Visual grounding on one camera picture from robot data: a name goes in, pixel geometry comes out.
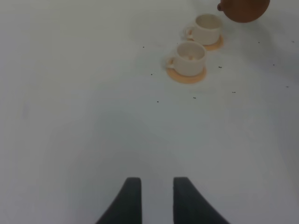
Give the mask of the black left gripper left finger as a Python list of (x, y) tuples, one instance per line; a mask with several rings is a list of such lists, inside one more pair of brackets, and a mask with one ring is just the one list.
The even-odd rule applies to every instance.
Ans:
[(142, 182), (138, 177), (127, 178), (118, 195), (96, 224), (141, 224)]

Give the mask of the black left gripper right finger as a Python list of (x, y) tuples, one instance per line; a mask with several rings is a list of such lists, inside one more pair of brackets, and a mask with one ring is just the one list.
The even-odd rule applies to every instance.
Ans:
[(173, 222), (175, 224), (229, 224), (187, 177), (175, 177), (173, 180)]

